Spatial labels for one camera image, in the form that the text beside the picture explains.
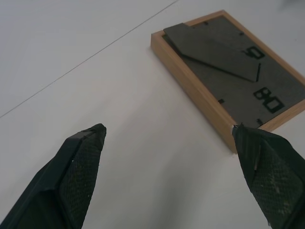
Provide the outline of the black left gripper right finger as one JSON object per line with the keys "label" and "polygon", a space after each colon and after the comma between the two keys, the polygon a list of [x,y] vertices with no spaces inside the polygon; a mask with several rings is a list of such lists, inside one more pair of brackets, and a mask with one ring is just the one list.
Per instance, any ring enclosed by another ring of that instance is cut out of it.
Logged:
{"label": "black left gripper right finger", "polygon": [[283,137],[233,125],[246,183],[272,229],[305,229],[305,159]]}

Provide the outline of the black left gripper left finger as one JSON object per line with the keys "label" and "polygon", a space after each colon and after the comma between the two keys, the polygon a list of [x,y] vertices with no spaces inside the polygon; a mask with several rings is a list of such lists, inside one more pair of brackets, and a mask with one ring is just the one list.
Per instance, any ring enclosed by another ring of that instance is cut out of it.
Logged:
{"label": "black left gripper left finger", "polygon": [[99,169],[106,127],[67,138],[0,224],[0,229],[82,229]]}

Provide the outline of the wooden framed grey clock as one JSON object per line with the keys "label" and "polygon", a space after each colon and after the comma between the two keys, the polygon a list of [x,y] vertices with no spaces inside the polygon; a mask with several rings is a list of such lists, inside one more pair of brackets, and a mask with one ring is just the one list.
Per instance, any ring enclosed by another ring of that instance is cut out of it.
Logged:
{"label": "wooden framed grey clock", "polygon": [[151,49],[233,153],[233,125],[271,132],[305,111],[305,78],[224,10],[153,33]]}

